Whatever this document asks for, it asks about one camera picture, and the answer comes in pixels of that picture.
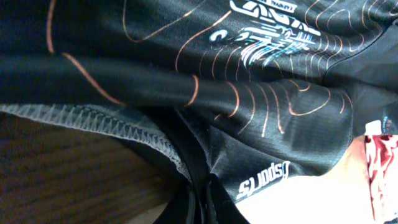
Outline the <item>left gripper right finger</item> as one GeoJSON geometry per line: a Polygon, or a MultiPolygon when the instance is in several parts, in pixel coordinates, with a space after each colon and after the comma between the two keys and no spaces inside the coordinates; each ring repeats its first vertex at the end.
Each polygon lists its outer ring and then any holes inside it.
{"type": "Polygon", "coordinates": [[[205,189],[208,224],[249,224],[215,174],[210,174],[205,189]]]}

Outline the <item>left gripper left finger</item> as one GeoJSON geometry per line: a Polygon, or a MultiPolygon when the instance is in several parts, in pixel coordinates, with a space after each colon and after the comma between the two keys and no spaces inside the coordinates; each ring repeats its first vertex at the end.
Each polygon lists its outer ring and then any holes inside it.
{"type": "Polygon", "coordinates": [[[194,189],[183,183],[154,224],[200,224],[200,207],[194,189]]]}

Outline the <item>black orange patterned jersey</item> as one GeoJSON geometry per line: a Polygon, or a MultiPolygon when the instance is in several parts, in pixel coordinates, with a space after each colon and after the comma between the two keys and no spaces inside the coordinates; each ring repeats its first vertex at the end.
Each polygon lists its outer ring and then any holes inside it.
{"type": "Polygon", "coordinates": [[[396,1],[2,1],[1,110],[148,145],[241,201],[397,132],[396,1]]]}

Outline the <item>red t-shirt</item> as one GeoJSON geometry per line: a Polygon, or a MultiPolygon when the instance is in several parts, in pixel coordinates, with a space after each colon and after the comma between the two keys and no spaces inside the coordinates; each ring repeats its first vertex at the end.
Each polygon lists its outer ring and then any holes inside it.
{"type": "Polygon", "coordinates": [[[397,136],[375,122],[321,176],[292,177],[237,203],[249,223],[387,223],[397,220],[397,136]]]}

